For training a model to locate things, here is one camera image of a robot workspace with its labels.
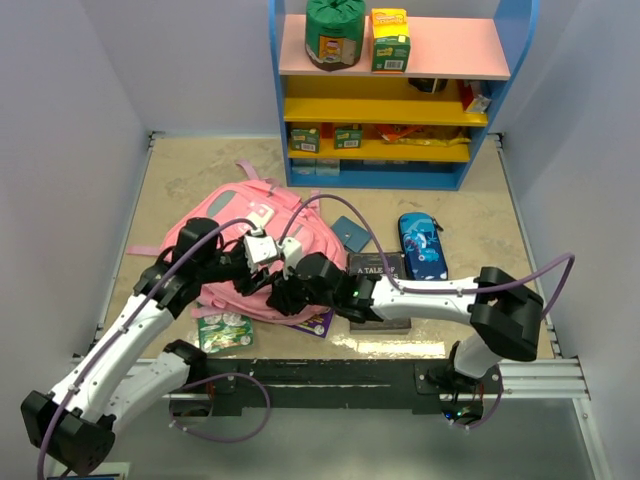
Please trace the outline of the teal blue wallet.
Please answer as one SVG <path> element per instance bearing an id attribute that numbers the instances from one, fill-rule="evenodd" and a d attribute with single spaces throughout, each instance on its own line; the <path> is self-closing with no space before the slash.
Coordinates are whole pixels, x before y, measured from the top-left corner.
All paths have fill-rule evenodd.
<path id="1" fill-rule="evenodd" d="M 365 228 L 345 216 L 339 217 L 332 224 L 331 230 L 351 253 L 361 252 L 371 240 L 371 235 Z"/>

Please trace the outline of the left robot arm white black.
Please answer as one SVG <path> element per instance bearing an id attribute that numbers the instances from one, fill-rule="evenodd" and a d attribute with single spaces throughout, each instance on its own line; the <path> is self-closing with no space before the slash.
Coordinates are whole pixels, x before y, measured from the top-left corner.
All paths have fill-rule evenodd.
<path id="1" fill-rule="evenodd" d="M 169 343 L 136 374 L 140 355 L 200 294 L 205 284 L 233 281 L 245 293 L 281 255 L 280 245 L 247 220 L 248 231 L 226 249 L 218 224 L 193 218 L 174 245 L 143 271 L 114 324 L 90 352 L 48 392 L 30 392 L 21 404 L 28 438 L 38 450 L 37 476 L 53 459 L 87 475 L 108 456 L 118 433 L 162 396 L 196 392 L 207 378 L 207 356 L 183 340 Z"/>

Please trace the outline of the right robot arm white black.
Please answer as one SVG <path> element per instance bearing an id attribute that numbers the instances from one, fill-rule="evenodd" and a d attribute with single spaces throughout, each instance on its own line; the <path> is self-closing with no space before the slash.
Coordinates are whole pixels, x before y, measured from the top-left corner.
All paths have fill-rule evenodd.
<path id="1" fill-rule="evenodd" d="M 473 391 L 503 359 L 535 360 L 543 310 L 537 293 L 499 268 L 456 281 L 398 280 L 349 274 L 321 253 L 278 273 L 267 303 L 285 316 L 323 306 L 355 323 L 421 318 L 468 325 L 473 334 L 456 342 L 447 364 L 427 375 L 441 390 L 459 393 Z"/>

